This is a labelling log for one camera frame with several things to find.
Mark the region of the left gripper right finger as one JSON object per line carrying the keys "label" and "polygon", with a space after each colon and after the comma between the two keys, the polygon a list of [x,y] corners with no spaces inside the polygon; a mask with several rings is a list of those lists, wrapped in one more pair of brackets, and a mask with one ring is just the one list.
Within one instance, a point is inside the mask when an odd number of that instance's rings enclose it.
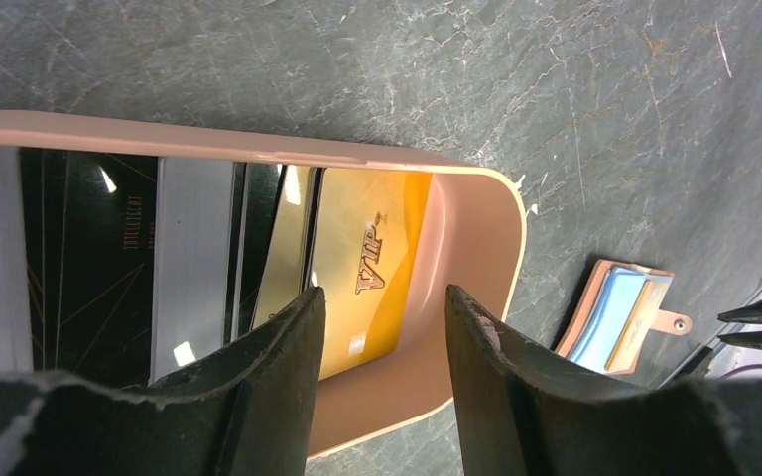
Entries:
{"label": "left gripper right finger", "polygon": [[445,335],[468,475],[762,475],[762,379],[650,390],[576,365],[445,293]]}

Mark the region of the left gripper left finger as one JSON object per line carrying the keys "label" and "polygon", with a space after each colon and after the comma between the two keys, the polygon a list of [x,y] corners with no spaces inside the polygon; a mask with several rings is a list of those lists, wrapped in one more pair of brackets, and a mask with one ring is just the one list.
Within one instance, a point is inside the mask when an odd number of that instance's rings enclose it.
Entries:
{"label": "left gripper left finger", "polygon": [[300,475],[324,331],[312,287],[150,386],[0,373],[0,475]]}

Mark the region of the orange credit card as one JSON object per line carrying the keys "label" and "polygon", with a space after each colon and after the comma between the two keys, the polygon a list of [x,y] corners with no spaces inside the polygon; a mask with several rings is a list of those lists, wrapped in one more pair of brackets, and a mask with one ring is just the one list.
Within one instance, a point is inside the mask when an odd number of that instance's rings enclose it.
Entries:
{"label": "orange credit card", "polygon": [[647,277],[627,323],[604,364],[604,374],[633,373],[651,330],[681,335],[683,330],[688,329],[685,324],[679,324],[681,317],[678,314],[660,309],[672,280],[670,274],[651,274]]}

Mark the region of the blue credit card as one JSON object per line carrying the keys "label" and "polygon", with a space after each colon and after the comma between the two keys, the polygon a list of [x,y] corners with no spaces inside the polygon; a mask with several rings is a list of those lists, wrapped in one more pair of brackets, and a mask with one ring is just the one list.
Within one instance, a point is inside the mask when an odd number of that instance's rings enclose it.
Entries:
{"label": "blue credit card", "polygon": [[568,359],[602,373],[647,278],[643,272],[614,267],[606,272],[589,320]]}

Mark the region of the tan leather card holder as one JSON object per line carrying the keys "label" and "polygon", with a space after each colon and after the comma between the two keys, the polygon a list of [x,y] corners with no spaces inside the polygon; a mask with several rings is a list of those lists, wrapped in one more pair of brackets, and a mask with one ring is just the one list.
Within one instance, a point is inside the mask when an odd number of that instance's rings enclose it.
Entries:
{"label": "tan leather card holder", "polygon": [[661,309],[673,272],[600,259],[555,353],[603,375],[635,372],[652,331],[683,336],[692,320]]}

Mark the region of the pink oval tray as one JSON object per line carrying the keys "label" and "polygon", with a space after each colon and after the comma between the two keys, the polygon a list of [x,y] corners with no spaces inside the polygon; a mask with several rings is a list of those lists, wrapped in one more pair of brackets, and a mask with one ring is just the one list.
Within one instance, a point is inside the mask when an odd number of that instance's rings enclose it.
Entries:
{"label": "pink oval tray", "polygon": [[311,426],[316,460],[421,421],[452,400],[445,289],[459,285],[505,318],[527,226],[515,184],[437,153],[40,111],[0,110],[0,145],[196,160],[410,171],[433,176],[400,347],[322,382]]}

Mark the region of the gold credit card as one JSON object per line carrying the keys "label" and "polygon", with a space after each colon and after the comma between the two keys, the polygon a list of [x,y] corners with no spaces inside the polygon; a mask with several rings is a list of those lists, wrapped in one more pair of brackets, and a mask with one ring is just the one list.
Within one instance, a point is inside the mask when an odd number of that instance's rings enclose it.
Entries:
{"label": "gold credit card", "polygon": [[322,178],[311,272],[325,294],[326,379],[397,348],[433,177],[328,169]]}

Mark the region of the silver credit card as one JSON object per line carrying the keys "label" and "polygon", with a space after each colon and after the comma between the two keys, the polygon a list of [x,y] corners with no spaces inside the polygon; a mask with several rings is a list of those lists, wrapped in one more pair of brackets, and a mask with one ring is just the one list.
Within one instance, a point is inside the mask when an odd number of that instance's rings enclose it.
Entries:
{"label": "silver credit card", "polygon": [[233,164],[159,159],[151,382],[224,345]]}

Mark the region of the black credit card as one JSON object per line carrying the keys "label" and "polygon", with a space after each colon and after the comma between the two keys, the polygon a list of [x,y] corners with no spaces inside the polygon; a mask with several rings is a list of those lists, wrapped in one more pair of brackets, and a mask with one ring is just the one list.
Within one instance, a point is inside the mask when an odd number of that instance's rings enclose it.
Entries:
{"label": "black credit card", "polygon": [[35,370],[146,384],[158,159],[41,148],[19,157]]}

